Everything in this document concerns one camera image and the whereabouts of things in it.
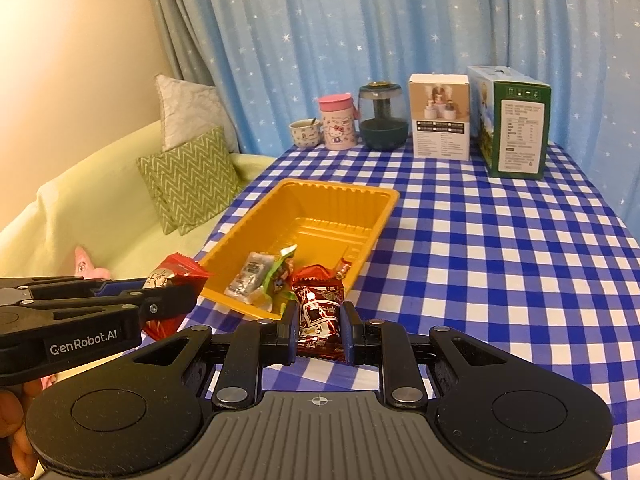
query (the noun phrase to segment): silver bolt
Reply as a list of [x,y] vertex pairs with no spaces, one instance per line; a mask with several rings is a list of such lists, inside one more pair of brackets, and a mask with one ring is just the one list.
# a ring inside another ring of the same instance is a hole
[[398,402],[418,402],[422,398],[422,392],[418,388],[403,386],[393,390],[391,396]]
[[238,388],[237,386],[228,386],[226,388],[222,388],[216,396],[222,402],[226,402],[227,404],[234,404],[236,402],[241,402],[248,397],[248,393],[244,388]]

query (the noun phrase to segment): tablecloth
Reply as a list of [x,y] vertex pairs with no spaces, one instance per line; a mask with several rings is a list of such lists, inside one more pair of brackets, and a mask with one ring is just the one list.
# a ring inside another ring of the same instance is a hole
[[[488,178],[469,162],[391,153],[290,149],[247,187],[200,259],[280,179],[333,180],[401,193],[348,300],[362,319],[408,332],[448,325],[585,384],[614,430],[598,471],[640,479],[640,250],[571,158],[549,146],[542,181]],[[242,317],[199,298],[185,325],[231,332]],[[377,372],[298,358],[264,388],[376,389]]]

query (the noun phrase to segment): wall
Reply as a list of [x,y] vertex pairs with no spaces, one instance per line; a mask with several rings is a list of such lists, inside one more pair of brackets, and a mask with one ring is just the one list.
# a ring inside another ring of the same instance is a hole
[[0,0],[0,230],[38,187],[159,118],[151,0]]

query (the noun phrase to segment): human hand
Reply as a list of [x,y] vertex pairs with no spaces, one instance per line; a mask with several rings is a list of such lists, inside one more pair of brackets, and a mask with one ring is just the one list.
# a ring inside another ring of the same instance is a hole
[[31,478],[34,475],[38,459],[27,439],[24,415],[33,397],[41,392],[42,382],[39,379],[22,385],[20,399],[7,390],[0,390],[0,438],[9,437],[15,466],[25,478]]

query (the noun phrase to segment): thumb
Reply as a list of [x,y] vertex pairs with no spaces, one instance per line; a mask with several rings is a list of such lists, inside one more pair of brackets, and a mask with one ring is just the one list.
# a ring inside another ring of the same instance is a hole
[[6,390],[0,390],[0,438],[10,436],[22,425],[24,412],[20,400]]

